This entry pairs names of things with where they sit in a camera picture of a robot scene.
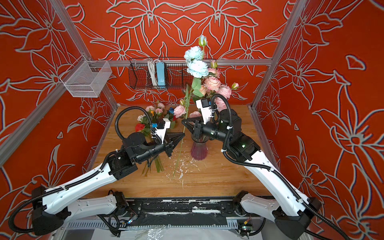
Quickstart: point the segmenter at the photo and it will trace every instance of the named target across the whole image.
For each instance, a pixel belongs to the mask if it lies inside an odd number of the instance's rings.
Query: orange wallpaper
[[[310,0],[257,107],[282,173],[351,239],[384,235],[383,22],[382,1]]]
[[[48,0],[0,1],[0,44],[1,145],[60,84],[58,78],[79,53]],[[11,231],[9,215],[34,188],[53,187],[81,175],[111,114],[103,93],[89,99],[64,93],[1,167],[0,239],[36,237]],[[16,224],[28,228],[30,217],[27,206]]]
[[[95,60],[183,57],[204,34],[209,58],[270,58],[293,9],[293,0],[98,1],[63,0]],[[238,82],[233,104],[252,102],[266,66],[223,68],[221,82]],[[175,103],[181,90],[133,90],[126,68],[114,68],[108,86],[118,103]]]
[[[48,0],[0,2],[0,145],[80,56]]]
[[[66,92],[51,108],[1,167],[0,236],[3,239],[34,237],[11,231],[9,215],[31,196],[34,188],[60,185],[85,173],[112,112],[103,93],[99,98],[74,98]],[[30,215],[29,205],[17,215],[16,225],[31,227]]]

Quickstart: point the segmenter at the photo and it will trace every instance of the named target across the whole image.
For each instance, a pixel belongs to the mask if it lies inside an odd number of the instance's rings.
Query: black wire basket
[[[164,62],[164,86],[154,86],[148,71],[148,60]],[[128,67],[129,86],[133,89],[182,89],[186,84],[191,85],[193,76],[187,73],[187,64],[184,58],[131,58]]]

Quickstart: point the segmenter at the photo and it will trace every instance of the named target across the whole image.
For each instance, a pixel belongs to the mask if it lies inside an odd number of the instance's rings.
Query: wire basket
[[[164,62],[165,85],[154,86],[148,70],[149,60]],[[184,58],[131,58],[128,67],[129,85],[133,89],[182,89],[186,84],[191,85],[193,76],[187,73],[187,64]]]
[[[101,68],[92,69],[87,61],[78,64],[76,71],[63,82],[65,88],[73,97],[97,98],[112,74],[108,61]]]

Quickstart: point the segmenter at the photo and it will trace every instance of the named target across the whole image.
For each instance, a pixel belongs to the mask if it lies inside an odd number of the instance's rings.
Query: white power cord
[[[155,61],[148,60],[148,71],[149,71],[149,74],[151,76],[152,85],[158,86],[156,75],[155,75]]]

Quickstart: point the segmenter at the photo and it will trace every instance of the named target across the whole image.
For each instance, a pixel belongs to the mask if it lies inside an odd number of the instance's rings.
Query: blue power strip
[[[156,63],[156,71],[157,71],[157,83],[159,86],[166,85],[166,79],[164,76],[164,63]]]

